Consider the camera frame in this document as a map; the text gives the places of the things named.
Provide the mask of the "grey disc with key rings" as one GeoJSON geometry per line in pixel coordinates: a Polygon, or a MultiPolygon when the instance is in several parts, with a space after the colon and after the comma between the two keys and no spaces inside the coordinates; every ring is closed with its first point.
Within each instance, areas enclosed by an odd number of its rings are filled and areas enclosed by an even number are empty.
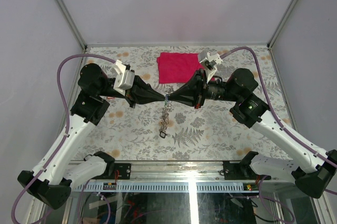
{"type": "Polygon", "coordinates": [[[165,139],[167,136],[166,130],[169,124],[169,113],[171,111],[171,104],[170,104],[170,94],[172,93],[173,89],[168,86],[164,89],[165,97],[168,97],[169,103],[165,103],[164,100],[164,107],[162,109],[161,115],[161,126],[160,126],[160,137],[165,139]]]}

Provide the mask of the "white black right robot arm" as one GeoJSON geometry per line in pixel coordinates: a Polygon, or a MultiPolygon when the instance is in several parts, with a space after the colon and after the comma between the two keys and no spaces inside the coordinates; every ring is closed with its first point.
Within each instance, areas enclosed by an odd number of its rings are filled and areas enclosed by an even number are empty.
{"type": "Polygon", "coordinates": [[[307,196],[318,199],[336,173],[336,150],[326,151],[310,143],[281,119],[253,91],[258,83],[248,69],[235,70],[226,82],[208,81],[204,70],[169,95],[170,101],[199,109],[205,100],[234,102],[230,109],[240,124],[264,135],[290,157],[281,160],[250,151],[240,162],[246,179],[267,175],[296,185],[307,196]]]}

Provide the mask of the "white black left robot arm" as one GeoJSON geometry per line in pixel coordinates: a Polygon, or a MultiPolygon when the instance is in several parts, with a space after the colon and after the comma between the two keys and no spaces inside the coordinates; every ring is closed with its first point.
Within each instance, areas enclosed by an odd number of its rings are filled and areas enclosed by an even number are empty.
{"type": "Polygon", "coordinates": [[[70,110],[66,126],[43,159],[31,170],[22,171],[18,182],[27,192],[51,209],[60,208],[72,190],[93,178],[115,177],[115,159],[98,151],[70,170],[67,166],[85,138],[104,117],[105,97],[125,99],[130,107],[164,101],[164,95],[146,84],[128,65],[120,64],[117,77],[109,78],[95,63],[80,71],[81,91],[70,110]]]}

